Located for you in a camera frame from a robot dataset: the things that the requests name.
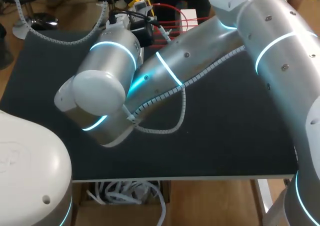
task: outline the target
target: wooden floor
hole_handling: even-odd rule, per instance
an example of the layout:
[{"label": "wooden floor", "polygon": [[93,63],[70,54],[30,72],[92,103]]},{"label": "wooden floor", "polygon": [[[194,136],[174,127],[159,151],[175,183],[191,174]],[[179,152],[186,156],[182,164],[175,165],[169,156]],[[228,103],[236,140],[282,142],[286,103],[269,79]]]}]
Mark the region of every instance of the wooden floor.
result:
[{"label": "wooden floor", "polygon": [[[101,10],[92,0],[81,3],[72,0],[54,10],[47,9],[42,0],[32,5],[35,12],[50,12],[56,15],[59,18],[60,28],[63,30],[90,30]],[[313,30],[320,35],[320,0],[304,0],[300,13],[309,22]],[[8,31],[6,40],[15,58],[17,58],[23,46],[23,41],[15,38],[11,32],[12,25],[17,19],[17,12],[0,16],[0,22]],[[5,90],[13,65],[14,63],[0,71],[0,96]],[[275,200],[284,188],[283,181],[279,179],[269,180],[269,185],[272,198]],[[171,199],[166,225],[259,225],[250,181],[173,181],[171,183]]]}]

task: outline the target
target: glowing blue light strip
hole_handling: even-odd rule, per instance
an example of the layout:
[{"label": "glowing blue light strip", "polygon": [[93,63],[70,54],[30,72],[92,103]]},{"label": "glowing blue light strip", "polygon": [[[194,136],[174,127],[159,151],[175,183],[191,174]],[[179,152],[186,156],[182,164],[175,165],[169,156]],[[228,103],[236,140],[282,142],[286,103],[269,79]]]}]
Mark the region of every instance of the glowing blue light strip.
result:
[{"label": "glowing blue light strip", "polygon": [[158,59],[160,60],[160,62],[163,64],[163,66],[165,67],[165,69],[169,72],[169,74],[172,76],[172,78],[176,81],[176,83],[181,86],[182,82],[177,78],[177,76],[174,74],[174,72],[172,72],[172,70],[169,68],[168,64],[164,61],[164,59],[161,57],[161,55],[159,54],[159,52],[156,52],[155,55],[158,57]]},{"label": "glowing blue light strip", "polygon": [[236,29],[237,29],[236,27],[230,27],[230,26],[224,25],[221,21],[220,21],[220,24],[221,24],[224,28],[226,28],[226,29],[228,29],[228,30],[236,30]]},{"label": "glowing blue light strip", "polygon": [[94,129],[95,127],[97,127],[99,124],[101,124],[108,116],[102,116],[94,125],[87,127],[87,128],[83,128],[83,131],[90,131],[92,129]]},{"label": "glowing blue light strip", "polygon": [[308,210],[306,209],[304,203],[302,202],[301,198],[300,198],[300,194],[299,194],[299,190],[298,190],[298,173],[296,173],[295,176],[295,190],[296,190],[296,195],[298,196],[298,200],[301,204],[301,207],[303,208],[305,214],[309,217],[309,219],[311,219],[311,221],[316,225],[316,226],[320,226],[319,223],[317,223],[317,221],[310,215],[310,213],[308,212]]},{"label": "glowing blue light strip", "polygon": [[114,45],[114,46],[118,46],[119,48],[123,49],[123,50],[126,51],[126,52],[130,55],[130,57],[132,58],[132,61],[133,61],[133,63],[134,63],[134,70],[137,69],[137,63],[136,63],[135,57],[134,57],[133,54],[132,54],[125,46],[123,46],[122,44],[117,43],[117,42],[111,42],[111,41],[98,42],[98,43],[96,43],[95,45],[93,45],[93,46],[90,48],[90,51],[91,51],[93,48],[95,48],[95,47],[97,47],[97,46],[99,46],[99,45]]},{"label": "glowing blue light strip", "polygon": [[[312,36],[316,36],[318,37],[316,34],[314,34],[313,32],[310,32],[310,31],[306,31],[307,34],[309,35],[312,35]],[[264,54],[273,46],[275,45],[276,43],[279,43],[281,40],[284,40],[288,37],[291,37],[291,36],[295,36],[297,35],[298,33],[297,32],[290,32],[290,33],[287,33],[285,35],[282,35],[281,37],[278,37],[277,39],[275,39],[274,41],[272,41],[271,43],[269,43],[269,45],[267,47],[264,48],[264,50],[262,50],[262,52],[259,54],[258,58],[256,59],[256,62],[255,62],[255,71],[256,71],[256,74],[258,74],[258,65],[260,63],[260,60],[262,59],[262,57],[264,56]]]},{"label": "glowing blue light strip", "polygon": [[134,90],[136,87],[138,87],[140,84],[142,84],[145,81],[145,76],[139,78],[137,81],[135,81],[133,84],[131,84],[130,91]]},{"label": "glowing blue light strip", "polygon": [[59,225],[59,226],[62,226],[62,225],[65,223],[66,219],[68,218],[68,215],[69,215],[69,213],[70,213],[70,209],[71,209],[71,205],[72,205],[72,197],[71,197],[71,202],[70,202],[70,205],[69,205],[68,212],[66,213],[66,215],[65,215],[65,217],[64,217],[64,219],[63,219],[63,221],[62,221],[62,223],[60,223],[60,225]]}]

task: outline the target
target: white spiral cable wrap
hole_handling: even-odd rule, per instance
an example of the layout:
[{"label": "white spiral cable wrap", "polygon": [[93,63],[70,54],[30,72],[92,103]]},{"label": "white spiral cable wrap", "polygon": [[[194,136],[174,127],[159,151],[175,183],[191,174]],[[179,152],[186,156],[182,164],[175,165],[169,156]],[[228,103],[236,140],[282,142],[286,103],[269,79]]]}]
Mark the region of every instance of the white spiral cable wrap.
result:
[{"label": "white spiral cable wrap", "polygon": [[[160,181],[158,181],[158,187],[148,181],[115,181],[110,182],[104,189],[104,182],[96,182],[94,185],[94,193],[91,193],[87,190],[87,194],[93,198],[100,205],[141,205],[145,202],[145,199],[150,194],[151,189],[155,191],[155,196],[158,196],[161,203],[161,216],[157,223],[157,226],[161,226],[166,217],[166,203],[165,199],[160,191]],[[138,198],[133,197],[133,192],[139,187],[140,190],[143,190]],[[107,201],[102,200],[101,195],[103,195]]]},{"label": "white spiral cable wrap", "polygon": [[144,128],[139,125],[135,126],[135,128],[141,132],[147,133],[147,134],[155,134],[155,135],[168,135],[172,134],[175,131],[177,131],[181,125],[184,122],[185,115],[186,115],[186,105],[187,105],[187,97],[186,97],[186,89],[183,88],[181,90],[181,96],[182,96],[182,108],[181,108],[181,114],[178,123],[176,124],[175,127],[167,130],[157,130],[157,129],[150,129],[150,128]]},{"label": "white spiral cable wrap", "polygon": [[106,10],[107,10],[107,2],[104,1],[102,3],[102,10],[101,10],[101,14],[100,17],[98,19],[98,21],[96,22],[96,25],[94,26],[94,28],[92,29],[92,31],[90,33],[88,33],[85,37],[77,40],[77,41],[73,41],[73,42],[65,42],[65,41],[60,41],[60,40],[56,40],[47,36],[44,36],[43,34],[35,31],[26,21],[25,16],[23,14],[22,8],[21,8],[21,4],[19,0],[14,0],[15,4],[16,4],[16,8],[19,14],[19,17],[22,21],[22,23],[29,29],[30,32],[32,32],[33,34],[37,35],[38,37],[50,41],[52,43],[56,43],[56,44],[60,44],[60,45],[77,45],[80,44],[84,41],[86,41],[87,39],[89,39],[99,28],[101,22],[103,21],[105,15],[106,15]]},{"label": "white spiral cable wrap", "polygon": [[134,113],[133,116],[135,118],[138,118],[139,115],[146,110],[147,108],[149,108],[150,106],[152,106],[153,104],[160,102],[162,100],[164,100],[165,98],[176,94],[179,91],[182,91],[182,111],[181,111],[181,116],[180,116],[180,120],[178,122],[178,124],[169,130],[156,130],[156,129],[148,129],[148,128],[144,128],[141,127],[139,125],[135,126],[135,129],[137,129],[138,131],[144,132],[144,133],[149,133],[149,134],[171,134],[174,133],[175,131],[177,131],[184,120],[185,117],[185,112],[186,112],[186,92],[185,92],[185,88],[188,87],[189,85],[195,83],[196,81],[198,81],[199,79],[201,79],[203,76],[205,76],[207,73],[209,73],[211,70],[215,69],[217,66],[219,66],[220,64],[222,64],[223,62],[225,62],[226,60],[230,59],[231,57],[245,51],[246,48],[245,46],[241,46],[236,48],[235,50],[231,51],[230,53],[226,54],[225,56],[223,56],[222,58],[218,59],[217,61],[215,61],[214,63],[212,63],[210,66],[208,66],[207,68],[205,68],[202,72],[200,72],[199,74],[197,74],[196,76],[194,76],[193,78],[189,79],[188,81],[186,81],[183,85],[175,87],[149,101],[147,101],[146,103],[144,103],[143,105],[141,105]]}]

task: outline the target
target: red wire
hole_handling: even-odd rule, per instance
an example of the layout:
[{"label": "red wire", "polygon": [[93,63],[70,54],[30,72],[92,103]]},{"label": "red wire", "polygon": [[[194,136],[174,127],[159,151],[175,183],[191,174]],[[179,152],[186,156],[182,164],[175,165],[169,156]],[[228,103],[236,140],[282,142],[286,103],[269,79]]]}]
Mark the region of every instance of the red wire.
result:
[{"label": "red wire", "polygon": [[[198,25],[188,25],[188,27],[196,27]],[[177,26],[163,26],[164,29],[177,29],[180,28],[181,25],[177,25]]]},{"label": "red wire", "polygon": [[191,21],[191,20],[207,20],[209,17],[197,17],[197,18],[192,18],[192,19],[183,19],[183,20],[175,20],[175,21],[159,21],[161,24],[169,24],[169,23],[176,23],[176,22],[181,22],[181,21]]},{"label": "red wire", "polygon": [[156,41],[156,42],[167,42],[166,39],[156,39],[155,41]]},{"label": "red wire", "polygon": [[[185,31],[171,31],[170,34],[182,34],[185,33]],[[160,35],[161,32],[154,32],[155,35]]]},{"label": "red wire", "polygon": [[151,47],[151,48],[162,48],[164,46],[167,46],[167,44],[154,44],[154,45],[150,45],[149,47]]},{"label": "red wire", "polygon": [[163,7],[167,7],[167,8],[174,9],[175,11],[179,12],[179,13],[185,18],[185,20],[186,20],[186,30],[185,30],[185,31],[188,30],[188,26],[189,26],[189,25],[188,25],[187,17],[186,17],[186,15],[185,15],[183,12],[181,12],[180,9],[178,9],[177,7],[172,6],[172,5],[170,5],[170,4],[166,4],[166,3],[154,3],[154,4],[152,4],[152,5],[153,5],[153,6],[163,6]]}]

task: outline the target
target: silver robot arm segment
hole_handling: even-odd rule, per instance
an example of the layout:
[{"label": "silver robot arm segment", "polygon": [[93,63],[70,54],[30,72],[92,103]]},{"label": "silver robot arm segment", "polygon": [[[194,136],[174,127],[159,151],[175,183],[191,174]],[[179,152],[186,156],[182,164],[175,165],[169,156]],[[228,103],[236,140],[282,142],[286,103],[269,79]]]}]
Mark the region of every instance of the silver robot arm segment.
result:
[{"label": "silver robot arm segment", "polygon": [[286,192],[287,220],[291,226],[319,226],[319,39],[286,0],[245,0],[232,9],[211,3],[224,24],[237,27],[291,131],[299,172]]},{"label": "silver robot arm segment", "polygon": [[[95,138],[99,144],[106,147],[115,146],[125,139],[135,126],[131,120],[128,120],[128,114],[133,114],[147,101],[176,87],[181,86],[181,90],[183,83],[200,73],[219,57],[233,50],[236,44],[239,45],[240,42],[237,31],[226,28],[215,17],[177,37],[143,65],[137,66],[138,69],[134,74],[132,83],[130,82],[131,86],[126,95],[126,100],[124,103],[122,102],[124,106],[118,107],[118,110],[113,113],[94,115],[74,100],[73,84],[75,80],[73,78],[69,79],[60,88],[55,97],[55,104],[84,131]],[[98,53],[104,55],[110,48],[101,47],[99,50]],[[122,57],[117,56],[116,58],[121,62],[121,65],[125,65],[125,63],[122,63]],[[108,59],[105,57],[103,59],[104,61],[100,61],[100,64],[110,65]],[[92,67],[89,66],[91,63],[88,63],[91,61],[91,59],[85,59],[83,64],[87,69]],[[100,67],[99,70],[100,73],[109,74],[105,67]],[[101,86],[100,91],[107,90],[109,88],[106,85]],[[107,97],[105,100],[104,105],[108,103]],[[152,106],[145,105],[145,108],[152,108]],[[139,115],[135,122],[141,121],[147,114],[148,111],[146,110],[146,114]]]},{"label": "silver robot arm segment", "polygon": [[[128,120],[128,116],[141,106],[146,109],[153,107],[157,104],[155,98],[172,89],[181,90],[189,79],[219,56],[234,49],[232,44],[235,44],[240,36],[254,62],[255,67],[252,70],[268,85],[269,92],[294,139],[299,173],[292,180],[285,195],[287,221],[291,226],[320,226],[319,40],[286,0],[210,2],[217,17],[179,36],[141,67],[138,66],[131,85],[123,83],[122,79],[118,78],[120,74],[115,74],[125,92],[125,101],[119,100],[112,110],[104,109],[105,111],[97,113],[86,110],[77,103],[73,92],[73,78],[57,93],[56,105],[99,144],[115,146],[125,139],[135,126],[133,119]],[[130,48],[129,52],[137,61],[138,54],[134,53],[136,51],[131,47],[132,42],[124,44],[126,49]],[[101,49],[99,53],[108,54],[106,49]],[[127,66],[121,63],[122,57],[118,59],[118,64],[125,69],[121,74],[127,74]],[[98,70],[108,73],[105,67],[99,66]],[[129,82],[132,76],[133,72],[130,71],[125,82]],[[102,84],[102,88],[108,90],[107,85]],[[114,88],[116,95],[123,95],[119,93],[120,88]],[[147,105],[146,102],[150,100],[152,105]],[[101,102],[95,99],[96,104],[107,101],[107,98]],[[144,112],[135,122],[148,114],[148,110]]]}]

